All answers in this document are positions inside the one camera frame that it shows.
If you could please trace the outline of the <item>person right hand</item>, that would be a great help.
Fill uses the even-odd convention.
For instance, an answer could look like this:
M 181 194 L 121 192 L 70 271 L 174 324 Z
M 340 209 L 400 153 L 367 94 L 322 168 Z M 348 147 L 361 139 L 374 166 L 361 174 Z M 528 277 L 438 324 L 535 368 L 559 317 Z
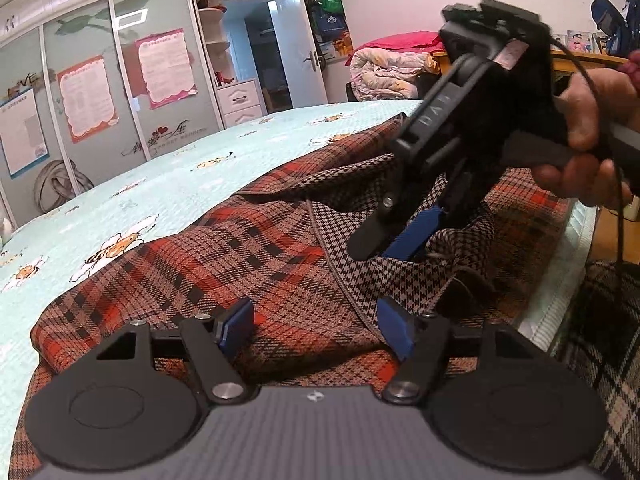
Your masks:
M 600 162 L 590 151 L 600 141 L 602 118 L 639 129 L 639 52 L 631 52 L 618 70 L 595 68 L 587 74 L 574 73 L 560 96 L 568 144 L 578 154 L 561 169 L 535 167 L 532 177 L 559 198 L 576 198 L 589 207 L 626 207 L 632 201 L 629 185 L 617 183 L 612 160 Z

